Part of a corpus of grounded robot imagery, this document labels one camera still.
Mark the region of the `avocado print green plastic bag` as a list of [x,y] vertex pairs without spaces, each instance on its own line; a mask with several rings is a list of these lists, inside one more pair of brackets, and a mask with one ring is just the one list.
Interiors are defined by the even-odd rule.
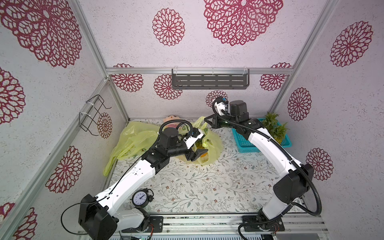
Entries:
[[177,157],[179,160],[182,160],[187,164],[202,166],[213,164],[219,159],[224,149],[220,136],[210,129],[210,126],[204,121],[204,118],[205,117],[200,117],[194,123],[192,123],[193,127],[202,130],[205,135],[202,140],[197,142],[197,145],[192,147],[192,149],[193,151],[196,151],[197,149],[205,149],[208,151],[193,162],[187,161],[184,155]]

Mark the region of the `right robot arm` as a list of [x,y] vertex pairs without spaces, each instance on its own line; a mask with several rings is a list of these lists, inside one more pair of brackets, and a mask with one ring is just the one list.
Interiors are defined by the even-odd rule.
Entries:
[[[205,118],[206,123],[214,129],[234,129],[260,150],[279,175],[279,181],[273,186],[272,198],[260,210],[258,223],[277,221],[292,207],[312,216],[321,214],[321,198],[313,183],[314,168],[310,164],[302,164],[289,154],[259,119],[250,118],[244,101],[228,102],[226,98],[218,97],[212,102],[212,110],[213,114]],[[308,191],[314,194],[315,211],[296,202]]]

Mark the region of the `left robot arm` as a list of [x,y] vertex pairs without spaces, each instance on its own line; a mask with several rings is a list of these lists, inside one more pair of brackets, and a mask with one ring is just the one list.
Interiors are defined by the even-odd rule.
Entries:
[[193,162],[205,154],[206,149],[193,150],[193,145],[204,136],[198,128],[193,128],[182,139],[175,128],[160,132],[155,145],[119,181],[96,196],[88,194],[81,200],[79,225],[93,240],[108,240],[116,231],[126,229],[145,231],[150,224],[150,215],[145,210],[135,207],[121,212],[119,208],[143,183],[166,167],[172,157],[184,155]]

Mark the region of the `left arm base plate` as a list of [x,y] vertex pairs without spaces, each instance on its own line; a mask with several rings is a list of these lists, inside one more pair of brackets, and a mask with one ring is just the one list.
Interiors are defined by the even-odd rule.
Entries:
[[163,231],[163,216],[151,216],[145,218],[138,228],[128,228],[122,230],[122,233],[161,233]]

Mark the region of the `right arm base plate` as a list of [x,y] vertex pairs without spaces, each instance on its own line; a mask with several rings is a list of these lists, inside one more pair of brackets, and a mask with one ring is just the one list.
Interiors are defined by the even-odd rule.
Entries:
[[245,232],[283,232],[285,226],[281,216],[267,220],[263,216],[249,215],[242,216]]

